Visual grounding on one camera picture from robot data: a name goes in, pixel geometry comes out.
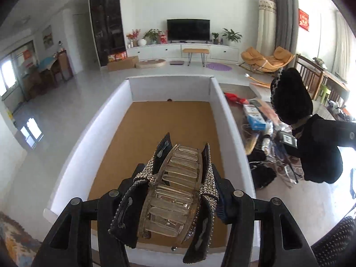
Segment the white tv stand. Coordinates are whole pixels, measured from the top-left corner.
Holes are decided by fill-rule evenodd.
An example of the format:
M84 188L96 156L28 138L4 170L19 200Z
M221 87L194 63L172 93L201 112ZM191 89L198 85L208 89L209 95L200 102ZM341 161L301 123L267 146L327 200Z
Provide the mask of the white tv stand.
M238 48L226 45L215 45L206 43L170 43L139 46L127 49L128 56L138 56L139 60L166 59L170 60L188 60L188 53L183 53L185 48L209 49L207 62L220 62L226 64L236 64L240 59ZM201 61L200 54L195 54L192 61Z

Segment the bolt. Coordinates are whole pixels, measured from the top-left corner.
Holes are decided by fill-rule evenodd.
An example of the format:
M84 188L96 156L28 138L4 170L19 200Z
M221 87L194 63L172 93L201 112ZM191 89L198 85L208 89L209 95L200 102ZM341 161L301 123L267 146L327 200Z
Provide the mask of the bolt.
M111 191L109 192L109 196L110 196L110 197L117 197L118 194L119 194L119 191L118 191L118 190L111 190Z
M240 191L240 190L234 191L234 196L241 198L243 196L243 191Z
M272 199L272 203L273 203L274 205L276 205L276 206L279 206L279 205L282 204L282 201L281 201L280 199L278 199L278 198L273 198L273 199Z
M80 202L81 202L81 199L80 199L80 198L73 198L73 199L71 199L71 204L72 204L73 206L78 205Z

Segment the flat screen tv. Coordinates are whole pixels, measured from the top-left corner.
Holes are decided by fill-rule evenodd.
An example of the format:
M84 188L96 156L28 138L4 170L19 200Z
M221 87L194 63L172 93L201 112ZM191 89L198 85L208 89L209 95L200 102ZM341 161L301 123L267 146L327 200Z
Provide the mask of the flat screen tv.
M210 40L210 20L169 19L167 20L168 40Z

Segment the orange chair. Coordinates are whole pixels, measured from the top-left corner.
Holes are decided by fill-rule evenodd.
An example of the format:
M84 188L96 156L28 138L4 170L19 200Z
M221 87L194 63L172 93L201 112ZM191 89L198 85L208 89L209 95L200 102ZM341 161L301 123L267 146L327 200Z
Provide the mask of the orange chair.
M252 71L275 72L291 62L294 55L279 46L272 56L264 57L255 48L250 47L241 53L241 57L244 60L244 63L248 64Z

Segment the purple rug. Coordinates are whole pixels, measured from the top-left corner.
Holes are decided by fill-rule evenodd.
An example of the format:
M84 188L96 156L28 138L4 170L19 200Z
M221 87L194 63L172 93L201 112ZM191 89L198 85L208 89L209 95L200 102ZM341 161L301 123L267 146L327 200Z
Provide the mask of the purple rug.
M232 69L230 66L216 62L209 63L207 67L216 71L230 71Z

